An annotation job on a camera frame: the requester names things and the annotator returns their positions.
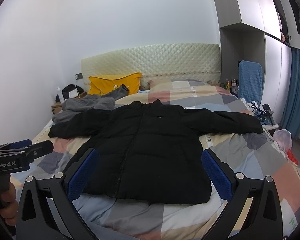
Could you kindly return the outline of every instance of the jacket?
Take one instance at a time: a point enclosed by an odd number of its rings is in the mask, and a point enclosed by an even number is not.
[[[92,147],[96,169],[83,192],[150,203],[198,204],[210,199],[211,184],[201,164],[199,136],[206,133],[262,133],[254,116],[132,102],[112,111],[90,109],[55,124],[49,136],[89,136],[71,163]]]

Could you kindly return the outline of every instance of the jacket zipper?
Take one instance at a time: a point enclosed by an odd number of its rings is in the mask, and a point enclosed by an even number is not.
[[[120,167],[120,173],[119,173],[119,176],[118,176],[118,179],[117,179],[117,183],[115,185],[115,192],[114,192],[114,197],[117,196],[117,193],[119,191],[119,187],[120,187],[120,182],[121,182],[121,177],[122,177],[122,174],[123,174],[123,168],[124,168],[124,165],[126,163],[126,160],[127,160],[127,155],[128,155],[128,152],[132,149],[133,145],[134,145],[134,142],[136,140],[136,137],[137,137],[137,134],[139,132],[139,129],[140,129],[140,126],[142,125],[142,121],[143,121],[143,117],[144,117],[145,113],[142,114],[142,117],[140,119],[140,122],[139,122],[139,125],[138,125],[138,129],[137,129],[137,132],[135,133],[132,141],[131,141],[131,144],[130,146],[126,149],[125,153],[124,153],[124,160],[123,162],[121,163],[121,167]]]

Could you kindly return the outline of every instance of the wall socket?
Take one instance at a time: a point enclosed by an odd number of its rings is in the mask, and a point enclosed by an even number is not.
[[[82,73],[75,74],[74,76],[76,80],[83,79]]]

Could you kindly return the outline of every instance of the plaid pillow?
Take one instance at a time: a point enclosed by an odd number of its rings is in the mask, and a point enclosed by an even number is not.
[[[179,89],[179,88],[190,88],[194,86],[206,86],[208,85],[205,82],[199,81],[199,80],[171,80],[168,78],[160,78],[160,79],[154,79],[150,80],[150,92],[160,92],[160,91],[169,91],[172,89]]]

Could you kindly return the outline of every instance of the bed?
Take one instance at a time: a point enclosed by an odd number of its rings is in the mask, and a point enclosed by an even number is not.
[[[164,90],[151,89],[149,93],[126,96],[117,100],[115,107],[133,101],[151,103],[160,99],[163,104],[181,105],[183,108],[252,114],[244,100],[218,86],[220,70],[220,49],[215,44],[151,45],[82,60],[86,88],[89,88],[88,76],[98,74],[141,72],[141,87],[145,90],[149,89],[148,81],[154,78],[183,80],[182,86],[171,82]],[[192,80],[209,85],[193,86]],[[20,197],[27,176],[51,178],[64,169],[79,147],[89,139],[49,138],[51,125],[52,122],[34,138],[33,143],[51,140],[54,151],[36,159],[30,170],[12,174],[11,182],[16,186],[17,197]],[[234,172],[240,171],[254,179],[272,176],[281,202],[283,236],[296,228],[300,222],[300,169],[289,160],[266,129],[260,135],[207,134],[201,136],[200,141],[203,149],[211,148]],[[231,235],[240,230],[251,202],[252,199],[247,200]],[[220,198],[212,184],[210,200],[197,205],[149,204],[87,194],[82,194],[73,204],[99,239],[186,240],[202,238],[226,206],[226,201]]]

